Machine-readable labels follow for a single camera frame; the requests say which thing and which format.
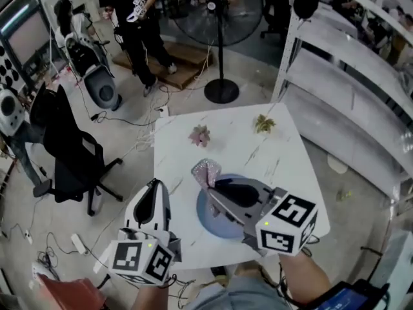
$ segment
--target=round blue tray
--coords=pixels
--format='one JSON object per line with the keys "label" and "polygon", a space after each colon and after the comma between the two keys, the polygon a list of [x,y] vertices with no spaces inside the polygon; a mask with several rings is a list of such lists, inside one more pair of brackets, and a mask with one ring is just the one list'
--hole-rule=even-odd
{"label": "round blue tray", "polygon": [[[227,178],[245,177],[238,174],[222,174],[218,177],[218,180]],[[207,199],[207,194],[201,189],[197,198],[196,212],[202,226],[208,232],[220,238],[242,240],[244,238],[243,227],[236,222],[231,222],[224,214],[213,217]]]}

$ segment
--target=wooden step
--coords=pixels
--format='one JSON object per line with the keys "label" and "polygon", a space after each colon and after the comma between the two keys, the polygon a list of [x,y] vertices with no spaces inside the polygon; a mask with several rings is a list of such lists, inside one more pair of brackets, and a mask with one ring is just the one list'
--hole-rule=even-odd
{"label": "wooden step", "polygon": [[[112,60],[115,64],[125,67],[127,69],[132,69],[129,63],[128,57],[124,52],[119,53]],[[151,73],[153,73],[160,81],[183,90],[188,86],[201,72],[201,68],[194,68],[190,65],[183,65],[181,63],[176,63],[177,72],[173,75],[168,73],[168,70],[160,65],[158,61],[152,56],[148,56],[148,66]]]}
{"label": "wooden step", "polygon": [[[165,41],[164,47],[176,62],[184,65],[192,65],[196,68],[202,68],[207,58],[208,49],[188,46],[181,43]],[[208,63],[212,64],[212,52],[208,54]]]}

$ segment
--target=black office chair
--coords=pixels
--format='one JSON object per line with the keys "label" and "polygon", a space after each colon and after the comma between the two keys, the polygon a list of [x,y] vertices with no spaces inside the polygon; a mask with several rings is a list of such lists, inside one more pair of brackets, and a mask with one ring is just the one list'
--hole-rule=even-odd
{"label": "black office chair", "polygon": [[280,34],[282,40],[285,41],[291,17],[288,0],[265,0],[263,16],[268,23],[268,29],[262,31],[260,37],[264,38],[266,34]]}
{"label": "black office chair", "polygon": [[102,146],[89,133],[77,127],[62,86],[56,93],[45,89],[40,91],[33,102],[30,121],[44,128],[43,145],[55,158],[55,188],[52,188],[52,180],[47,180],[33,189],[35,198],[50,193],[57,203],[67,200],[80,202],[88,191],[89,216],[95,214],[92,202],[97,187],[117,201],[123,201],[122,196],[101,183],[109,170],[123,161],[117,158],[105,165]]}

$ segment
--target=black fan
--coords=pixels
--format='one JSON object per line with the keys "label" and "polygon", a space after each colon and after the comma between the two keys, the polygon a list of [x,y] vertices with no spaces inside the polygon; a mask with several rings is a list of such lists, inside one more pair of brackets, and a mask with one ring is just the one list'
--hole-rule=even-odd
{"label": "black fan", "polygon": [[219,79],[206,84],[206,98],[214,103],[232,102],[239,88],[224,78],[223,47],[255,31],[263,15],[263,0],[186,0],[185,9],[188,16],[175,19],[177,26],[193,40],[219,48]]}

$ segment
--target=gray shorts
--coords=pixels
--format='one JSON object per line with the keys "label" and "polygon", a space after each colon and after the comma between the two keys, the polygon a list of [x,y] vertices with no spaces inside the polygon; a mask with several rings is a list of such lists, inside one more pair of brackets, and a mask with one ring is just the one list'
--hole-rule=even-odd
{"label": "gray shorts", "polygon": [[261,279],[234,276],[228,287],[219,283],[200,290],[197,298],[185,310],[287,310],[288,304],[277,291]]}

